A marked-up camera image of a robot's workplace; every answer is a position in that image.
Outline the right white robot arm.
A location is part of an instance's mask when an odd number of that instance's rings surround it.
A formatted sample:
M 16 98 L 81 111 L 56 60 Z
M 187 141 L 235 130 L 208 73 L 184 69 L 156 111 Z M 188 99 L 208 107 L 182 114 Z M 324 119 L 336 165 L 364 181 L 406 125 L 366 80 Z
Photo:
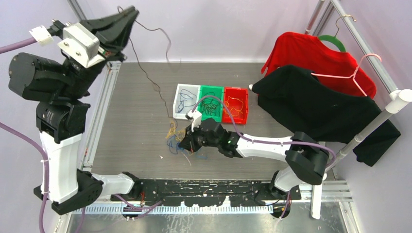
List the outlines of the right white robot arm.
M 190 152 L 213 147 L 228 158 L 260 157 L 287 163 L 287 168 L 274 173 L 269 186 L 271 196 L 278 200 L 301 183 L 320 185 L 329 157 L 325 147 L 303 132 L 282 138 L 256 137 L 228 131 L 211 118 L 187 126 L 179 147 Z

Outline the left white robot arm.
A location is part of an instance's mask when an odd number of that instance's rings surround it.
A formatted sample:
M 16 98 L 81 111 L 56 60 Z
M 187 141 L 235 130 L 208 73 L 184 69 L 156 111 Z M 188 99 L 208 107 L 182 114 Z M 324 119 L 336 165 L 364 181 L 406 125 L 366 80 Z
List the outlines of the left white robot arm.
M 124 61 L 139 12 L 129 6 L 117 14 L 64 24 L 55 20 L 46 28 L 31 29 L 31 37 L 1 48 L 7 52 L 33 43 L 46 45 L 59 37 L 62 64 L 21 52 L 9 65 L 9 89 L 38 103 L 35 116 L 42 144 L 43 181 L 34 189 L 40 199 L 51 201 L 59 215 L 87 207 L 98 198 L 114 195 L 137 200 L 142 195 L 139 179 L 129 172 L 99 175 L 78 168 L 80 141 L 90 105 L 81 102 L 108 62 Z

